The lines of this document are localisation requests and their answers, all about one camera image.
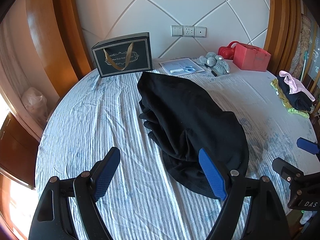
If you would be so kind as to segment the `plastic bag bin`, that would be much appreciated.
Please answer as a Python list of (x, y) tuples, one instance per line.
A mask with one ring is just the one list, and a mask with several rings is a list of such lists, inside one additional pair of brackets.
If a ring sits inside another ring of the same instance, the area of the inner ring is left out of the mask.
[(30, 87), (23, 93), (21, 100), (31, 117), (44, 126), (48, 118), (46, 97), (36, 88)]

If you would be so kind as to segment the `pink folded garment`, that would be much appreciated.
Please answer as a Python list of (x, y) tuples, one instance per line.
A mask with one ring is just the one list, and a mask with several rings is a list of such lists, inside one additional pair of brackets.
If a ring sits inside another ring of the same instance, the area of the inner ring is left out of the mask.
[(289, 94), (297, 94), (303, 92), (312, 102), (315, 101), (314, 96), (305, 88), (305, 86), (290, 73), (281, 70), (279, 76), (284, 79), (284, 82), (289, 86)]

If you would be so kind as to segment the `wooden cabinet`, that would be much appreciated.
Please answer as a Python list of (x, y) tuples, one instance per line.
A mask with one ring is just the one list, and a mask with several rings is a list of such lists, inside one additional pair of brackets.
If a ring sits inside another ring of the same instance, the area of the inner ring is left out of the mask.
[(35, 187), (39, 142), (9, 113), (1, 127), (1, 168), (12, 177)]

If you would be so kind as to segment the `white paper sheet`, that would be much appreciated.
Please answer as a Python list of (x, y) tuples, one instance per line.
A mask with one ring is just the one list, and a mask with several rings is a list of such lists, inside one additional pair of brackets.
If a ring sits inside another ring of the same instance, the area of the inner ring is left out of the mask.
[[(160, 62), (159, 64), (165, 70), (165, 72), (171, 76), (183, 76), (183, 75), (188, 75), (188, 74), (195, 74), (195, 73), (204, 72), (204, 69), (202, 67), (200, 67), (198, 64), (196, 64), (194, 61), (192, 61), (189, 58), (164, 61), (164, 62)], [(172, 69), (179, 69), (179, 68), (183, 68), (185, 66), (194, 67), (196, 69), (196, 72), (194, 72), (194, 73), (179, 72), (179, 73), (174, 73), (174, 74), (171, 74), (171, 72), (170, 72), (170, 70), (172, 70)]]

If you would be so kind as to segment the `red handled object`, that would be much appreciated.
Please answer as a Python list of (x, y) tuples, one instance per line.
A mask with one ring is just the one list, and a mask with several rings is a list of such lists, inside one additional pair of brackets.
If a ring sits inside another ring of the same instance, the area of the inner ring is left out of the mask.
[(226, 60), (233, 60), (237, 43), (238, 41), (232, 41), (228, 46), (220, 47), (217, 54)]

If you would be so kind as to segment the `red paper bag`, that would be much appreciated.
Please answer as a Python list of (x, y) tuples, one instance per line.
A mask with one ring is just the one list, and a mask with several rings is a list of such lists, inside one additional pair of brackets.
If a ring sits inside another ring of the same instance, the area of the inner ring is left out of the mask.
[(271, 54), (262, 48), (238, 43), (233, 63), (241, 70), (266, 72), (270, 58)]

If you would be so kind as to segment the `navy folded garment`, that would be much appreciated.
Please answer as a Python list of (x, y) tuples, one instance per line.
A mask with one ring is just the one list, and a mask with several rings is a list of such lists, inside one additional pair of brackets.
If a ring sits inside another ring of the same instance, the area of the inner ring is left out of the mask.
[(304, 92), (290, 94), (290, 87), (284, 82), (284, 78), (277, 75), (278, 84), (289, 103), (297, 110), (311, 111), (312, 101)]

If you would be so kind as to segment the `wall switch socket panel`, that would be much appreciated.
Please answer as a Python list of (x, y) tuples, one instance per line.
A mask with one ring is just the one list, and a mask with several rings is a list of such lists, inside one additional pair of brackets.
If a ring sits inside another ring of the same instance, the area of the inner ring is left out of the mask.
[(172, 25), (171, 36), (205, 38), (207, 36), (207, 28), (200, 26)]

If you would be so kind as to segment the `striped bed sheet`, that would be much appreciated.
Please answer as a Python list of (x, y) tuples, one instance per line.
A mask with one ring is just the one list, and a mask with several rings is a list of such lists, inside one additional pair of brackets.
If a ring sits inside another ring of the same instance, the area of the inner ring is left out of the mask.
[[(43, 132), (36, 161), (36, 189), (42, 193), (53, 176), (74, 178), (90, 170), (117, 147), (121, 161), (97, 202), (114, 239), (205, 239), (222, 207), (218, 200), (177, 183), (163, 166), (161, 149), (148, 137), (140, 114), (139, 73), (101, 78), (97, 70), (62, 99)], [(272, 169), (280, 157), (306, 174), (319, 171), (316, 156), (297, 147), (298, 138), (316, 141), (309, 119), (289, 113), (271, 86), (269, 72), (228, 75), (188, 74), (219, 107), (233, 112), (246, 134), (247, 176), (268, 176), (287, 206), (286, 181)]]

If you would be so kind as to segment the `olive yellow folded garment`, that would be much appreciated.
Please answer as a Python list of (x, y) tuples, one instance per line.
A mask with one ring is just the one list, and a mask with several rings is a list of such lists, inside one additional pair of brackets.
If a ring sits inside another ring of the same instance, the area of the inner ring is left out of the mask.
[(289, 100), (287, 99), (287, 97), (285, 96), (285, 94), (283, 93), (281, 88), (279, 87), (279, 83), (278, 83), (277, 79), (273, 79), (271, 81), (271, 86), (275, 89), (278, 98), (280, 98), (283, 106), (287, 109), (287, 111), (289, 113), (298, 114), (298, 115), (300, 115), (304, 118), (307, 118), (307, 119), (309, 118), (309, 114), (307, 111), (300, 111), (300, 110), (297, 110), (294, 107), (292, 107), (291, 103), (289, 102)]

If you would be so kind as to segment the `black t-shirt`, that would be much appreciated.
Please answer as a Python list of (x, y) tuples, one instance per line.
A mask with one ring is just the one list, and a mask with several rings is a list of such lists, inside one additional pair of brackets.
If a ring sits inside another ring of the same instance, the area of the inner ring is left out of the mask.
[(137, 88), (148, 136), (161, 148), (164, 167), (190, 191), (216, 198), (199, 163), (204, 148), (228, 170), (245, 175), (249, 150), (235, 114), (223, 111), (189, 79), (144, 72)]

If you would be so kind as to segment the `dark green gift bag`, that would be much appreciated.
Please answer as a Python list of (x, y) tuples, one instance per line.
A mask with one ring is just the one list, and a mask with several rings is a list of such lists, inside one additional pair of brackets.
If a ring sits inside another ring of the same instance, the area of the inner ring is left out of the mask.
[(100, 77), (153, 70), (149, 32), (98, 42), (92, 53)]

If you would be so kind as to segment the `grey plush toy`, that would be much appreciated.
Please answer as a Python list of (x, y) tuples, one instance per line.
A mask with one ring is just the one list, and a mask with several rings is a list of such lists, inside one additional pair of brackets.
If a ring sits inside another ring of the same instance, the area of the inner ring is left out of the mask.
[(208, 52), (206, 56), (200, 56), (196, 59), (196, 63), (201, 66), (207, 64), (218, 76), (227, 75), (231, 71), (230, 66), (225, 59), (214, 52)]

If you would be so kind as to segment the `blue scissors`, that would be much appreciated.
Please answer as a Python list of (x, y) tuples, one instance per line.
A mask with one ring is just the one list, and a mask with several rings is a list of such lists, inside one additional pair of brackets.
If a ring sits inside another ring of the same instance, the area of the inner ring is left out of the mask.
[(196, 69), (192, 66), (185, 66), (185, 67), (179, 68), (179, 69), (172, 69), (172, 70), (170, 70), (170, 72), (171, 72), (171, 74), (179, 73), (179, 72), (194, 73), (194, 72), (196, 72)]

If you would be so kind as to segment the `black marker pen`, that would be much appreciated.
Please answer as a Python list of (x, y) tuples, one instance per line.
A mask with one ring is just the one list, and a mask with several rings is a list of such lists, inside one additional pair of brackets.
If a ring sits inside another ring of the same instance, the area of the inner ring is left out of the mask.
[(205, 66), (215, 77), (217, 77), (216, 72), (214, 72), (213, 69), (212, 69), (210, 66), (208, 66), (207, 64), (204, 64), (204, 66)]

